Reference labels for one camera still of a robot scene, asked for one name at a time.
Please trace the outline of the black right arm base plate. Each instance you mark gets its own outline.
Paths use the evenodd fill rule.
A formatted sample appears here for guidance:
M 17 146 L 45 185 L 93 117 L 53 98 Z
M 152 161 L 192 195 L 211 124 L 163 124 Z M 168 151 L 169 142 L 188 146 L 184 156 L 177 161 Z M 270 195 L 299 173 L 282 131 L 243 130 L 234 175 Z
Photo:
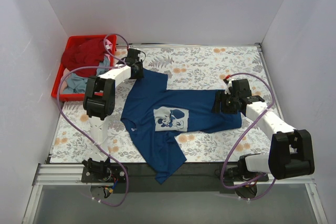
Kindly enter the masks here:
M 224 182 L 247 182 L 263 173 L 241 172 L 237 163 L 229 162 L 224 170 Z

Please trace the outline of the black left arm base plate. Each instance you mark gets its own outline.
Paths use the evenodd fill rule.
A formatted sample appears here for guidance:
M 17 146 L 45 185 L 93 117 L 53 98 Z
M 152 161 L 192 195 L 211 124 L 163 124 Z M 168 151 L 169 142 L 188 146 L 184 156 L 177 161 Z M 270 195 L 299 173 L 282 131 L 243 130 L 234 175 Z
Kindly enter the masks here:
M 106 161 L 94 161 L 92 158 L 82 161 L 81 181 L 83 183 L 119 183 L 126 182 L 126 172 L 119 165 Z

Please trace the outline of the blue Mickey Mouse t-shirt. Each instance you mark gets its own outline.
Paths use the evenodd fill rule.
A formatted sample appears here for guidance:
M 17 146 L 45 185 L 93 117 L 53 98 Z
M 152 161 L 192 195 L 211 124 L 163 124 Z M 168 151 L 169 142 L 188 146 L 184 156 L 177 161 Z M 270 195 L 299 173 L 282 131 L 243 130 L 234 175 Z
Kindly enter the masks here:
M 238 129 L 242 121 L 238 114 L 212 112 L 215 90 L 169 90 L 166 74 L 143 72 L 128 94 L 121 122 L 162 184 L 186 161 L 176 136 Z

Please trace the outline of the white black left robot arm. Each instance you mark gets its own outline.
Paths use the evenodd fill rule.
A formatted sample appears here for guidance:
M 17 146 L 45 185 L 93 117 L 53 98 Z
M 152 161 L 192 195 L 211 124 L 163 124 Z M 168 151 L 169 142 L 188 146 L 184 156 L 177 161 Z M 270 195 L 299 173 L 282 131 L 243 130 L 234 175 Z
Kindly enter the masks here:
M 108 159 L 108 117 L 112 114 L 116 103 L 116 88 L 129 79 L 141 79 L 144 52 L 130 48 L 126 57 L 106 73 L 88 78 L 83 108 L 90 122 L 90 137 L 94 140 L 89 158 L 97 162 Z

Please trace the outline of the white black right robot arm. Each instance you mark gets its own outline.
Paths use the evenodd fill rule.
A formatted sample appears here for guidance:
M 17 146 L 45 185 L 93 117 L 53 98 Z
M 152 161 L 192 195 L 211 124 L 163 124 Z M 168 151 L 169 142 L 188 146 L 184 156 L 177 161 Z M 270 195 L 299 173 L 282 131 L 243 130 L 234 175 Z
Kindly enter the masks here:
M 239 158 L 236 172 L 242 180 L 251 180 L 257 174 L 272 174 L 281 180 L 315 171 L 311 134 L 287 124 L 258 95 L 253 95 L 247 79 L 226 78 L 227 88 L 215 95 L 213 112 L 241 113 L 258 126 L 270 139 L 268 154 L 247 154 Z

